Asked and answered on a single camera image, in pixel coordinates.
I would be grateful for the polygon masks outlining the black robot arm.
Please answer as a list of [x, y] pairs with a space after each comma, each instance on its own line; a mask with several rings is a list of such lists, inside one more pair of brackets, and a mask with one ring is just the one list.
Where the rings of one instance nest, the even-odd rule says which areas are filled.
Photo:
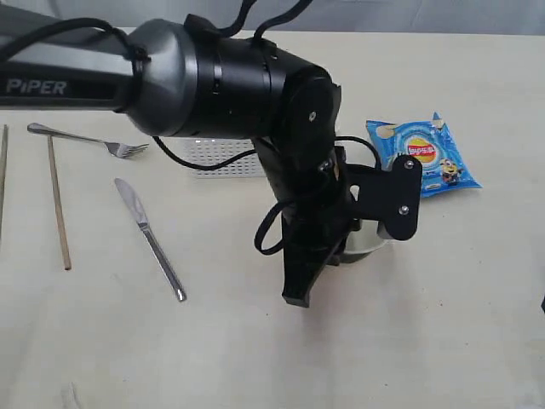
[[260, 33], [237, 37], [189, 15], [124, 32], [104, 20], [1, 9], [4, 109], [112, 111], [157, 144], [167, 137], [252, 141], [282, 220], [284, 300], [307, 307], [353, 225], [335, 145], [341, 89], [321, 66]]

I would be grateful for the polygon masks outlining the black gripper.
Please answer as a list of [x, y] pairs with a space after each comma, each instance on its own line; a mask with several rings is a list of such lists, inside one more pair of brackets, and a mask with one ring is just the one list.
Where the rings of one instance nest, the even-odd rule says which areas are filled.
[[272, 150], [272, 190], [282, 216], [283, 299], [301, 308], [324, 268], [338, 266], [347, 236], [360, 222], [346, 212], [353, 201], [347, 186], [344, 146], [318, 152]]

